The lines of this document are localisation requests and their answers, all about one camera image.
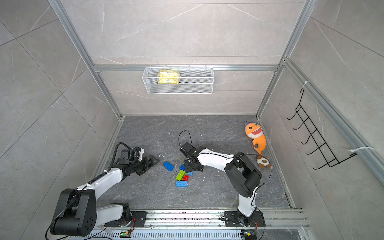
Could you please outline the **green lego brick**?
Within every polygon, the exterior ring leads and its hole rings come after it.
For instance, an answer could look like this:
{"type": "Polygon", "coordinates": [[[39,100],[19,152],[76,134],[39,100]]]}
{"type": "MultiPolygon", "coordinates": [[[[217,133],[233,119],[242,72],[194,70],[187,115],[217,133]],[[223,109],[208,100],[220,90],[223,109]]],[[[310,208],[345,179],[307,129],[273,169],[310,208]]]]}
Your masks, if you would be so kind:
{"type": "Polygon", "coordinates": [[[177,181],[181,181],[182,179],[183,179],[183,176],[185,175],[185,171],[183,171],[183,170],[180,170],[179,172],[178,172],[178,174],[177,174],[177,176],[176,176],[176,180],[177,181]]]}

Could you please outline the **blue long lego brick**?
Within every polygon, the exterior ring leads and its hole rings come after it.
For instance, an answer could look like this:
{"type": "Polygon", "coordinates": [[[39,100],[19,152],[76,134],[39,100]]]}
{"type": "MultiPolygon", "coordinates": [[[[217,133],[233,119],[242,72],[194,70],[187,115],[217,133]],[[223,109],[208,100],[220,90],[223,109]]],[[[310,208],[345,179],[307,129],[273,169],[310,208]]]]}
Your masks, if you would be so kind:
{"type": "Polygon", "coordinates": [[[187,181],[176,181],[176,187],[177,188],[186,188],[188,186],[187,181]]]}

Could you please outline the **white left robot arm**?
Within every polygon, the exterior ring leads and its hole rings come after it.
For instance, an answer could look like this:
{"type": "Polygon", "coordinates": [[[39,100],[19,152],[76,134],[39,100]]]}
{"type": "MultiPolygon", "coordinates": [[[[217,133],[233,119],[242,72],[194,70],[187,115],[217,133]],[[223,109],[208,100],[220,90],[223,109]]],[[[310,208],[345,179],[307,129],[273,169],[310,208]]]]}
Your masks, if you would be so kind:
{"type": "Polygon", "coordinates": [[[141,176],[159,163],[159,159],[152,155],[146,157],[144,153],[140,147],[130,148],[125,143],[117,143],[106,170],[84,185],[61,192],[46,232],[64,239],[68,236],[85,237],[101,225],[133,226],[135,219],[129,204],[113,203],[98,208],[97,200],[131,174],[141,176]]]}

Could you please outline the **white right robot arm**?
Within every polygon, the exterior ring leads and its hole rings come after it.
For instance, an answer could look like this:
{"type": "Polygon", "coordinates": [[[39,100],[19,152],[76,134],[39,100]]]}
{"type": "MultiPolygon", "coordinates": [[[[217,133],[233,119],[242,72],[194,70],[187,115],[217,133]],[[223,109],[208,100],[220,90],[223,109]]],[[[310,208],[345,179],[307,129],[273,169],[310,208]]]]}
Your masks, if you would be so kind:
{"type": "Polygon", "coordinates": [[[254,222],[252,215],[256,209],[255,200],[262,173],[247,155],[241,152],[226,155],[209,149],[196,149],[189,143],[184,144],[180,151],[186,157],[184,160],[186,172],[202,172],[204,167],[212,167],[227,174],[232,186],[239,194],[235,223],[244,227],[251,226],[254,222]]]}

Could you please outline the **orange shark plush toy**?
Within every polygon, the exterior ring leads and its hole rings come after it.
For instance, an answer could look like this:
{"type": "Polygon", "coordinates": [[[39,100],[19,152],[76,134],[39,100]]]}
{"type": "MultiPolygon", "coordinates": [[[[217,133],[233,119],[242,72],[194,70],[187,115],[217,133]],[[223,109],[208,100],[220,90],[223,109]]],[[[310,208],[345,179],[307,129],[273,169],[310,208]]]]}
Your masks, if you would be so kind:
{"type": "Polygon", "coordinates": [[[252,139],[254,150],[258,154],[262,154],[262,151],[267,146],[267,141],[263,133],[262,127],[256,123],[245,122],[245,134],[252,139]]]}

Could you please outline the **small brown white plush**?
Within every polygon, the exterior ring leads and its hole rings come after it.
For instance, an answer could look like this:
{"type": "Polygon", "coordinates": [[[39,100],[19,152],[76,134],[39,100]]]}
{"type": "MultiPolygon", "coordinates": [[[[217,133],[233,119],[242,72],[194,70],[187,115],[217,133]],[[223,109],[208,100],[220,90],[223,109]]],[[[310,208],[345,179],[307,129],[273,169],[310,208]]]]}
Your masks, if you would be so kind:
{"type": "Polygon", "coordinates": [[[264,168],[271,168],[271,163],[267,158],[264,158],[262,156],[257,156],[257,163],[259,168],[264,169],[264,168]]]}

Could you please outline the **yellow packet in basket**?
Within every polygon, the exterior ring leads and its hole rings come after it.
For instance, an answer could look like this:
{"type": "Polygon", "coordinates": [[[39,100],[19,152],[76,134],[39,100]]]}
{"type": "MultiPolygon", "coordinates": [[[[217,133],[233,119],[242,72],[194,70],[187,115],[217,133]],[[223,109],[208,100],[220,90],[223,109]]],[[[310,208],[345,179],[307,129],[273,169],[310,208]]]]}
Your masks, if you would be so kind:
{"type": "Polygon", "coordinates": [[[159,84],[178,84],[181,75],[175,70],[160,70],[158,73],[159,84]]]}

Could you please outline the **metal base rail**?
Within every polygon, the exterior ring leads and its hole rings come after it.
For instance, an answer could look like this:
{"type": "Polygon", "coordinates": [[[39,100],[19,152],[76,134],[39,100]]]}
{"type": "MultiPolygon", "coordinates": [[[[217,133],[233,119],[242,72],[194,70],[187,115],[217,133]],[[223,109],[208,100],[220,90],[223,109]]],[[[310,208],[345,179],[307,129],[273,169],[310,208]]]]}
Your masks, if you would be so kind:
{"type": "Polygon", "coordinates": [[[127,226],[94,228],[86,240],[313,240],[302,210],[257,209],[250,226],[236,210],[134,210],[127,226]]]}

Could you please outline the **aluminium frame rail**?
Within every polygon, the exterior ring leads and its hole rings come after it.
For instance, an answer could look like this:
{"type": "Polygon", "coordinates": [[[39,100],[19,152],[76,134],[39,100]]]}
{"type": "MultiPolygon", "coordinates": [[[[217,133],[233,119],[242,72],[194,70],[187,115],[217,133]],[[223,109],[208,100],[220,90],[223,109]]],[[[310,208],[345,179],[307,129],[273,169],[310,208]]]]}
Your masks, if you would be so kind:
{"type": "Polygon", "coordinates": [[[80,57],[82,58],[83,62],[85,63],[87,70],[90,72],[91,76],[95,80],[96,84],[98,85],[99,89],[103,93],[106,103],[109,104],[109,108],[113,111],[116,124],[111,130],[111,135],[106,143],[105,149],[102,152],[102,155],[98,161],[98,163],[95,165],[94,172],[92,174],[92,178],[98,176],[99,174],[104,172],[107,160],[109,158],[109,154],[112,151],[113,144],[116,140],[116,137],[121,129],[121,125],[124,122],[123,115],[121,114],[116,102],[113,100],[113,97],[108,90],[106,84],[102,80],[100,74],[95,70],[95,64],[93,60],[91,59],[90,54],[88,53],[85,45],[83,44],[81,38],[79,37],[79,34],[77,33],[72,21],[70,20],[63,4],[61,1],[49,1],[53,11],[57,15],[60,23],[62,24],[64,30],[66,31],[67,35],[69,36],[70,40],[72,41],[74,47],[76,48],[77,52],[79,53],[80,57]]]}

